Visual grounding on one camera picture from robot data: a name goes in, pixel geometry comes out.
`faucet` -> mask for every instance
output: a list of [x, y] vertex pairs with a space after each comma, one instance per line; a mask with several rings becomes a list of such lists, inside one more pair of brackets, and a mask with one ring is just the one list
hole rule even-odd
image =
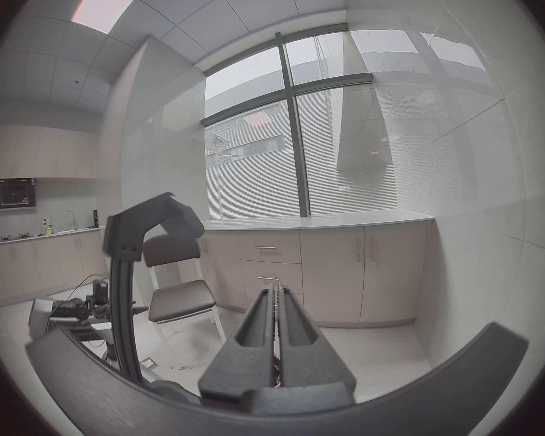
[[73, 212], [73, 209], [69, 208], [65, 213], [71, 212], [73, 214], [73, 226], [75, 227], [75, 231], [79, 229], [77, 226], [77, 219], [75, 218], [75, 212]]

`chair seat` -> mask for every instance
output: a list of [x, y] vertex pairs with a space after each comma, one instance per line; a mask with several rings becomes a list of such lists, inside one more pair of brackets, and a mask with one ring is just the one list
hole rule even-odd
[[216, 300], [204, 280], [183, 282], [153, 292], [148, 318], [154, 323], [174, 320], [210, 309], [214, 305]]

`brown chair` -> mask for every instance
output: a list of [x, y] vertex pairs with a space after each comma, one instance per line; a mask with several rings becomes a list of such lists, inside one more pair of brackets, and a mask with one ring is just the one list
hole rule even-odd
[[[192, 323], [208, 318], [211, 323], [216, 323], [222, 342], [226, 342], [226, 336], [216, 309], [216, 300], [202, 279], [200, 262], [197, 260], [200, 258], [200, 249], [196, 239], [186, 235], [162, 234], [145, 241], [143, 253], [145, 265], [149, 268], [155, 289], [149, 306], [148, 318], [153, 322], [160, 339], [174, 356], [176, 363], [178, 360], [161, 328], [164, 324]], [[154, 267], [189, 259], [196, 259], [197, 280], [159, 288]]]

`countertop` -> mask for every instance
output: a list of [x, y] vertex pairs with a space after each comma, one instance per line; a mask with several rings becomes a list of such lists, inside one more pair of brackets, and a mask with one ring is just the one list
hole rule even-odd
[[206, 220], [202, 223], [206, 231], [242, 231], [242, 230], [287, 230], [343, 228], [355, 226], [373, 226], [375, 224], [394, 224], [434, 220], [434, 216], [409, 212], [398, 208], [372, 210], [367, 212], [333, 213], [317, 216], [245, 218]]
[[50, 236], [44, 235], [44, 236], [30, 236], [25, 237], [24, 239], [14, 239], [11, 241], [0, 241], [1, 243], [23, 243], [25, 241], [35, 241], [37, 239], [50, 239], [51, 237], [57, 237], [57, 236], [69, 236], [71, 234], [78, 234], [78, 233], [86, 233], [87, 231], [99, 231], [100, 229], [105, 229], [104, 226], [100, 226], [98, 228], [83, 228], [83, 229], [77, 229], [76, 231], [61, 231], [60, 233], [54, 233]]

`chair frame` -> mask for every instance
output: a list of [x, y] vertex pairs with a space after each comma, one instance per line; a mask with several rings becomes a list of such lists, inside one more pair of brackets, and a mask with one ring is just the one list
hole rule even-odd
[[[198, 279], [202, 280], [203, 279], [202, 269], [200, 268], [200, 261], [198, 259], [196, 259], [196, 270], [198, 273]], [[153, 266], [149, 267], [149, 274], [152, 278], [153, 290], [157, 291], [159, 289], [159, 285], [157, 283], [157, 276]], [[218, 329], [220, 339], [222, 339], [222, 343], [224, 344], [226, 342], [226, 335], [224, 334], [224, 329], [222, 328], [222, 323], [220, 322], [220, 316], [218, 316], [218, 309], [216, 308], [216, 305], [214, 305], [210, 309], [205, 309], [199, 312], [190, 313], [189, 315], [184, 315], [184, 316], [172, 318], [169, 320], [162, 320], [160, 322], [152, 322], [153, 327], [156, 329], [157, 335], [162, 341], [164, 347], [174, 358], [174, 362], [176, 366], [178, 367], [178, 369], [180, 370], [183, 369], [183, 366], [180, 365], [179, 360], [175, 356], [174, 350], [171, 348], [166, 336], [164, 335], [163, 330], [166, 328], [162, 328], [162, 325], [165, 325], [168, 323], [175, 323], [175, 322], [178, 322], [178, 325], [182, 325], [182, 324], [198, 322], [205, 319], [210, 319], [210, 323], [212, 324], [216, 323], [216, 328]], [[172, 328], [169, 328], [169, 329], [172, 331], [172, 335], [176, 334], [176, 332]]]

